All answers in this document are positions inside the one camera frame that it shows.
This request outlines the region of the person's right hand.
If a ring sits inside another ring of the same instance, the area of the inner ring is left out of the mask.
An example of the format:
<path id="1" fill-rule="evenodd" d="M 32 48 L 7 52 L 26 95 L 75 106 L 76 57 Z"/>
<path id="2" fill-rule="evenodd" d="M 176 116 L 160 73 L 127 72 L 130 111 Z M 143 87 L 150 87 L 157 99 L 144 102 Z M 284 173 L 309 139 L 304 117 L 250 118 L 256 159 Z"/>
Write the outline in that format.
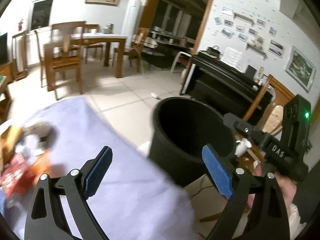
<path id="1" fill-rule="evenodd" d="M 253 167 L 254 167 L 253 175 L 261 177 L 262 176 L 261 163 L 259 161 L 255 161 L 253 164 Z M 282 192 L 285 206 L 289 211 L 290 205 L 292 204 L 295 194 L 297 192 L 297 185 L 294 182 L 292 182 L 290 178 L 282 176 L 278 172 L 276 172 L 274 175 L 280 187 L 280 190 Z"/>

